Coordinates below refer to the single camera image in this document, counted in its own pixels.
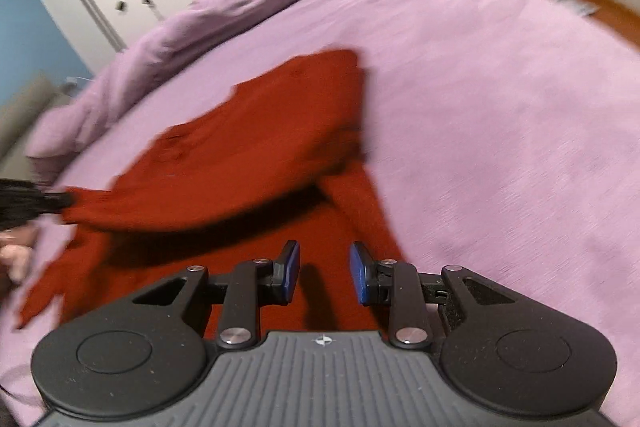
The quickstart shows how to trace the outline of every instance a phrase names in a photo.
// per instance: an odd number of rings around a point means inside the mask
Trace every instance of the pink blanket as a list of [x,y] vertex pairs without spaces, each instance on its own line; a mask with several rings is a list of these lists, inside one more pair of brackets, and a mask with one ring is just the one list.
[[[58,183],[108,187],[166,127],[328,46],[368,68],[367,166],[407,258],[465,265],[605,333],[619,370],[603,411],[640,426],[640,57],[549,0],[299,0],[111,120]],[[38,269],[71,232],[43,224]],[[56,310],[19,332],[10,312],[0,375],[21,375]]]

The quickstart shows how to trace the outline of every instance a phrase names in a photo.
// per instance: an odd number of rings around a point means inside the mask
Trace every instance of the gray ribbed panel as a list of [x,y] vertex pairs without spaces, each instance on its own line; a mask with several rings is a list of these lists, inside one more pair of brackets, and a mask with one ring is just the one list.
[[[270,333],[227,353],[189,397],[118,427],[610,427],[595,412],[552,421],[512,420],[469,403],[421,353],[379,334]],[[100,427],[52,413],[40,427]]]

